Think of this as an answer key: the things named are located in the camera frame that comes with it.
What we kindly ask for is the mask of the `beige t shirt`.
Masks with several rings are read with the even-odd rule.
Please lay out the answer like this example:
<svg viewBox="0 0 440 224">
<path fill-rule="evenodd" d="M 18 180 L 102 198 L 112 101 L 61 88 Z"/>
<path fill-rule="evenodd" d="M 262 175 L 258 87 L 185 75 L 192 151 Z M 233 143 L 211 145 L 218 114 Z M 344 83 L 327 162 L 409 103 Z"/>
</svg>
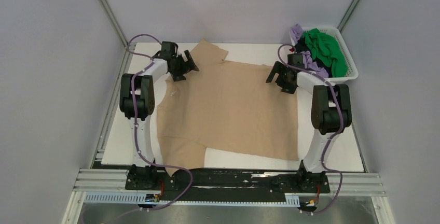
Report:
<svg viewBox="0 0 440 224">
<path fill-rule="evenodd" d="M 266 83 L 271 66 L 228 61 L 228 52 L 200 41 L 190 52 L 199 70 L 166 80 L 156 108 L 167 172 L 205 166 L 208 148 L 299 160 L 297 94 Z"/>
</svg>

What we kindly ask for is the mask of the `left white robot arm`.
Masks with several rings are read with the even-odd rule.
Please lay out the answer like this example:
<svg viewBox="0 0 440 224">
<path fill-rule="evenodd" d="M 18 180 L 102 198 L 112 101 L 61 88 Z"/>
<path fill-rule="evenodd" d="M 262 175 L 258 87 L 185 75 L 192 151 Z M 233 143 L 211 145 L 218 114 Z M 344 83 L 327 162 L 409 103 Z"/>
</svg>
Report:
<svg viewBox="0 0 440 224">
<path fill-rule="evenodd" d="M 150 121 L 155 110 L 154 83 L 170 74 L 173 81 L 185 80 L 185 74 L 198 71 L 190 51 L 178 50 L 178 44 L 164 41 L 140 71 L 121 77 L 119 109 L 132 130 L 134 158 L 127 174 L 127 190 L 152 190 L 159 183 L 158 168 L 151 142 Z"/>
</svg>

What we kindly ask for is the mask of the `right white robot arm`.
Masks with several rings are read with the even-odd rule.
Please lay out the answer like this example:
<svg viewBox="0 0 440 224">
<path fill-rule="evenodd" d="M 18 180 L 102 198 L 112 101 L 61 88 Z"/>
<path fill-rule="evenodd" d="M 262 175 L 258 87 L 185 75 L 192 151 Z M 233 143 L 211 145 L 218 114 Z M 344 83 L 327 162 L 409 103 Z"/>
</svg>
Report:
<svg viewBox="0 0 440 224">
<path fill-rule="evenodd" d="M 343 83 L 332 84 L 316 72 L 305 69 L 295 53 L 289 54 L 286 62 L 279 59 L 274 63 L 266 82 L 272 81 L 281 87 L 282 92 L 292 94 L 302 88 L 312 95 L 314 134 L 296 177 L 297 187 L 307 192 L 330 171 L 326 166 L 328 154 L 336 139 L 352 123 L 349 87 Z"/>
</svg>

